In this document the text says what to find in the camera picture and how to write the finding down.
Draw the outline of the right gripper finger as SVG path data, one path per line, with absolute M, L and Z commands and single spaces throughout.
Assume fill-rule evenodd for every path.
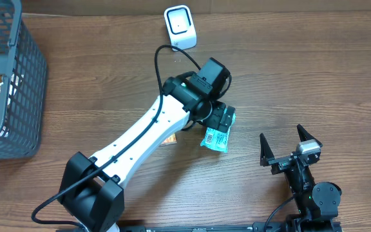
M 274 154 L 265 138 L 263 133 L 260 134 L 260 165 L 270 166 L 271 162 L 274 160 Z
M 302 148 L 306 148 L 306 147 L 322 148 L 323 147 L 323 144 L 318 139 L 316 139 L 314 136 L 312 136 L 301 124 L 298 124 L 296 128 L 297 128 L 298 135 L 301 141 L 298 144 L 299 148 L 300 147 Z

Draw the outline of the teal tissue packet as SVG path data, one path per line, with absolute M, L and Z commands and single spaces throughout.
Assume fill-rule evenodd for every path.
M 236 115 L 234 113 L 233 115 L 233 122 L 231 124 L 234 124 L 236 119 Z M 204 146 L 206 148 L 209 148 L 210 150 L 213 151 L 219 151 L 222 153 L 227 153 L 228 151 L 228 140 L 229 140 L 229 134 L 231 132 L 231 127 L 229 128 L 227 133 L 222 133 L 220 131 L 207 128 L 205 131 L 205 136 L 200 143 L 201 146 Z

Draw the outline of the orange snack packet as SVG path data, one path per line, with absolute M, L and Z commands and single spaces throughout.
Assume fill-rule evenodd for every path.
M 173 134 L 170 135 L 168 138 L 166 138 L 166 139 L 161 143 L 161 145 L 162 145 L 162 146 L 166 146 L 166 145 L 171 145 L 171 144 L 176 144 L 176 143 L 177 143 L 176 134 L 173 133 Z

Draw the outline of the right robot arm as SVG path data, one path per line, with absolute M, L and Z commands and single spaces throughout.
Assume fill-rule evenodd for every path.
M 262 231 L 341 231 L 341 224 L 334 222 L 341 202 L 341 188 L 332 182 L 316 183 L 310 171 L 310 166 L 320 160 L 323 144 L 300 124 L 297 131 L 300 142 L 296 150 L 280 158 L 274 156 L 265 135 L 260 134 L 260 165 L 270 166 L 273 175 L 283 173 L 292 196 L 265 222 L 256 222 L 253 226 Z M 291 201 L 295 201 L 298 213 L 286 216 L 283 222 L 271 222 L 274 215 Z

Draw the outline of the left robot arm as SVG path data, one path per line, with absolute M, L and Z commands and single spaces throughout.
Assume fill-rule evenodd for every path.
M 231 73 L 210 58 L 198 72 L 168 78 L 152 107 L 110 145 L 90 157 L 81 152 L 67 162 L 59 197 L 81 231 L 117 231 L 124 210 L 124 189 L 141 164 L 188 122 L 228 132 L 235 109 L 220 102 Z

